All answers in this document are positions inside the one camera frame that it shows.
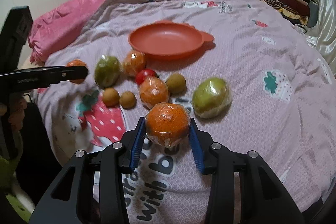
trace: green fabric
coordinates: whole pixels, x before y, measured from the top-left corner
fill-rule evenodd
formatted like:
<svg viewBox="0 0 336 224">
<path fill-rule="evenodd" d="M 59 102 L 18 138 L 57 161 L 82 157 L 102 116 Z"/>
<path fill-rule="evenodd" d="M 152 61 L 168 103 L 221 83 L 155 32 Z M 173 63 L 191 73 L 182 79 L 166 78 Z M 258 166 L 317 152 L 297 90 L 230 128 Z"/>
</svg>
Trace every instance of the green fabric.
<svg viewBox="0 0 336 224">
<path fill-rule="evenodd" d="M 19 154 L 17 155 L 17 157 L 12 160 L 6 160 L 0 156 L 0 187 L 2 188 L 11 187 L 12 176 L 22 156 L 22 152 L 23 152 L 22 138 L 19 132 L 18 134 L 19 134 L 20 144 L 18 145 Z"/>
<path fill-rule="evenodd" d="M 12 194 L 6 195 L 8 202 L 12 205 L 16 213 L 28 223 L 31 213 L 22 205 L 22 203 Z"/>
</svg>

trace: pink bed sheet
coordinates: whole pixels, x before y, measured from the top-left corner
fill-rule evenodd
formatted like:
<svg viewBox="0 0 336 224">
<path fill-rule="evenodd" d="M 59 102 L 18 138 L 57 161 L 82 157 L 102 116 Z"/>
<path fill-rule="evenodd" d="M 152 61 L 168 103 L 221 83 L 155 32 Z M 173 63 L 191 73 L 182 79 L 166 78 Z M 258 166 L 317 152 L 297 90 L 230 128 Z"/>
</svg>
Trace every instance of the pink bed sheet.
<svg viewBox="0 0 336 224">
<path fill-rule="evenodd" d="M 28 37 L 30 62 L 45 62 L 49 55 L 70 45 L 105 0 L 70 0 L 34 20 Z"/>
</svg>

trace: bed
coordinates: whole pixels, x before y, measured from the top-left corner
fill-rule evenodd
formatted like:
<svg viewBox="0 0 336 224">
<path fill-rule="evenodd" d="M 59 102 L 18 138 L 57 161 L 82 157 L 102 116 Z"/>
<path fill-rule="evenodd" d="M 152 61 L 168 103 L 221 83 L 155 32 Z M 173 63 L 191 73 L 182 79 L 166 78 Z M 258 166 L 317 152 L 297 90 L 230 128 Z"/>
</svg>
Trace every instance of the bed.
<svg viewBox="0 0 336 224">
<path fill-rule="evenodd" d="M 132 30 L 162 19 L 189 23 L 215 37 L 215 47 L 205 46 L 189 59 L 147 65 L 163 79 L 183 74 L 187 98 L 208 76 L 228 80 L 230 109 L 208 121 L 191 113 L 199 128 L 233 151 L 258 151 L 302 212 L 326 199 L 336 172 L 336 80 L 305 36 L 261 0 L 105 0 L 77 39 L 45 62 L 57 66 L 79 58 L 90 71 L 85 82 L 33 92 L 58 161 L 64 164 L 83 143 L 89 142 L 88 152 L 103 149 L 147 114 L 129 79 L 120 79 L 116 89 L 133 91 L 137 106 L 104 108 L 93 71 L 103 54 L 125 57 Z M 92 145 L 93 138 L 100 142 Z M 130 222 L 201 223 L 211 177 L 197 172 L 188 142 L 164 149 L 145 139 L 141 162 L 132 176 L 123 177 Z"/>
</svg>

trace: green fruit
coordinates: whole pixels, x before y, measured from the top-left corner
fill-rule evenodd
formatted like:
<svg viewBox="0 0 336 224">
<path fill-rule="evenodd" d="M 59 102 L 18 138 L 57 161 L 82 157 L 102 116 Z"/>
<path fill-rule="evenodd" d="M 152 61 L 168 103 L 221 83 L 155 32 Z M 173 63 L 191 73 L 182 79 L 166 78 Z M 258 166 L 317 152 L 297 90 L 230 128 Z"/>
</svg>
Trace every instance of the green fruit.
<svg viewBox="0 0 336 224">
<path fill-rule="evenodd" d="M 94 80 L 101 88 L 108 88 L 120 75 L 120 62 L 115 56 L 103 55 L 96 65 Z"/>
<path fill-rule="evenodd" d="M 225 80 L 212 77 L 201 83 L 193 94 L 191 104 L 201 118 L 217 116 L 231 103 L 229 88 Z"/>
<path fill-rule="evenodd" d="M 180 93 L 187 88 L 185 78 L 178 73 L 170 75 L 166 81 L 166 84 L 171 94 Z"/>
</svg>

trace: orange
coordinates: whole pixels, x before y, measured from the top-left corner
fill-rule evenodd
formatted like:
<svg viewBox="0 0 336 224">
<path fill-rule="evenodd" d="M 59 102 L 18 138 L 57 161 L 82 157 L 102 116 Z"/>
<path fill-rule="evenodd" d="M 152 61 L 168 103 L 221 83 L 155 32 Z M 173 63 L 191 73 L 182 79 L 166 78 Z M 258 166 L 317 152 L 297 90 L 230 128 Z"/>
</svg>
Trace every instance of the orange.
<svg viewBox="0 0 336 224">
<path fill-rule="evenodd" d="M 159 103 L 146 116 L 146 132 L 152 142 L 170 148 L 188 135 L 189 123 L 184 106 Z"/>
<path fill-rule="evenodd" d="M 85 67 L 87 67 L 86 63 L 83 62 L 80 59 L 72 60 L 67 64 L 67 67 L 73 67 L 73 66 L 85 66 Z M 83 83 L 84 81 L 85 81 L 85 79 L 70 80 L 71 83 L 78 84 L 78 85 Z"/>
<path fill-rule="evenodd" d="M 123 62 L 124 73 L 135 77 L 146 66 L 146 57 L 142 52 L 130 51 Z"/>
<path fill-rule="evenodd" d="M 148 108 L 169 100 L 166 83 L 154 76 L 149 76 L 142 82 L 139 86 L 139 93 L 141 101 Z"/>
</svg>

